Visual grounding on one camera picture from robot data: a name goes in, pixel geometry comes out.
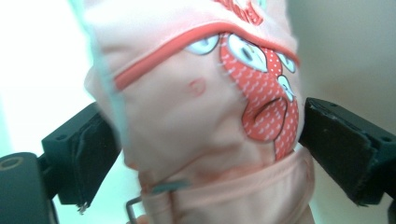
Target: cartoon character print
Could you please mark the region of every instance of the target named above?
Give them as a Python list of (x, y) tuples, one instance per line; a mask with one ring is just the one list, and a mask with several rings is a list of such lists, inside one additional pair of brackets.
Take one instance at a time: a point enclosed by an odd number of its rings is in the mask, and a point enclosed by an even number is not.
[(251, 139), (275, 141), (276, 159), (292, 150), (299, 112), (284, 64), (292, 73), (294, 63), (283, 54), (259, 48), (237, 35), (220, 38), (220, 60), (228, 76), (247, 99), (242, 124)]

